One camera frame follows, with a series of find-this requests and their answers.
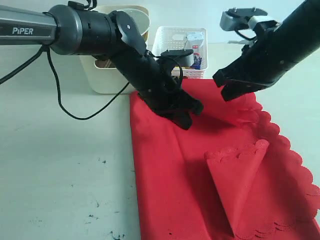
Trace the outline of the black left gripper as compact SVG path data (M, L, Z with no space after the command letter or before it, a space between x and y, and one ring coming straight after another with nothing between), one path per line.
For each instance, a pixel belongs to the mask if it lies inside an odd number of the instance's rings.
M174 59L166 60L149 50L140 55L127 49L112 56L111 61L153 112L170 114L170 120L179 128L188 130L192 126L188 112L197 116L202 113L204 105L181 87L183 71L178 79L171 75L178 64Z

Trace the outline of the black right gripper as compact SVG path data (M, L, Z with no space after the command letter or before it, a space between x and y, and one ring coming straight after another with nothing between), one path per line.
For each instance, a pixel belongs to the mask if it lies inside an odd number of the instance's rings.
M269 88L320 46L318 14L290 15L280 24L252 17L249 26L257 41L212 76L225 102Z

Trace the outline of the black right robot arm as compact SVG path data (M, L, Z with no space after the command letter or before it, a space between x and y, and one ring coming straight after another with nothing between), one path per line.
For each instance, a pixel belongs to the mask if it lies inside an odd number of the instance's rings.
M273 86L284 74L320 47L320 2L303 1L278 22L260 8L230 8L222 13L226 32L252 30L241 55L213 76L227 102Z

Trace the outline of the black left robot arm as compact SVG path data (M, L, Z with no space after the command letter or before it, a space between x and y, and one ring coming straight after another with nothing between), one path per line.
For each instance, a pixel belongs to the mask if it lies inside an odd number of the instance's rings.
M3 46L40 45L35 55L1 78L5 83L37 60L41 54L92 56L110 60L138 92L138 96L158 116L187 130L203 104L182 89L183 76L172 76L183 68L191 49L153 55L134 19L124 11L105 14L95 11L95 0L82 4L69 1L47 12L9 6L0 8L0 43Z

